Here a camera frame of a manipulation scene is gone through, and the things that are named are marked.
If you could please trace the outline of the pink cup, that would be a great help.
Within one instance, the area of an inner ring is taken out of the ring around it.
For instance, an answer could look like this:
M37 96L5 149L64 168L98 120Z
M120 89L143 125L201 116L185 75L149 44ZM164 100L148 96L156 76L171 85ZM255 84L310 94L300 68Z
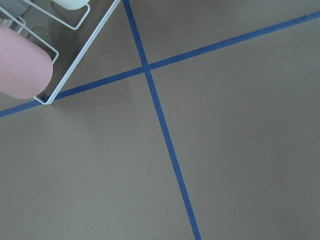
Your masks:
M0 91L16 99L40 94L51 81L53 63L42 48L0 26Z

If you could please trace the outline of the pale green cup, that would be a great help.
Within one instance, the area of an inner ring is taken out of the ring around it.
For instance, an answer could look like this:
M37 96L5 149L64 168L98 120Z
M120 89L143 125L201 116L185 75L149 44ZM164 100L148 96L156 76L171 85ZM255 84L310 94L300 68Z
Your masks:
M90 0L52 0L66 10L78 10L84 7Z

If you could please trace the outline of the grey cup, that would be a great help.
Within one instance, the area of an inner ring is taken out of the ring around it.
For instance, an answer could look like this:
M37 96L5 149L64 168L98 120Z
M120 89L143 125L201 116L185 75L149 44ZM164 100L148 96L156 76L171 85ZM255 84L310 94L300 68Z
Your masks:
M23 0L0 0L0 7L14 17L23 15L29 6L30 5Z

